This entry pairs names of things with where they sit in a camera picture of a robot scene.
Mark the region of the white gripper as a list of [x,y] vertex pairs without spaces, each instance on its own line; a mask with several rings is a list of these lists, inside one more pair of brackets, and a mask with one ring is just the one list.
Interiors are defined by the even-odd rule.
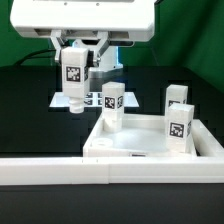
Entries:
[[98,38],[87,57],[88,67],[98,67],[109,38],[147,42],[154,36],[155,0],[14,0],[10,21],[23,37],[50,37],[58,64],[65,37]]

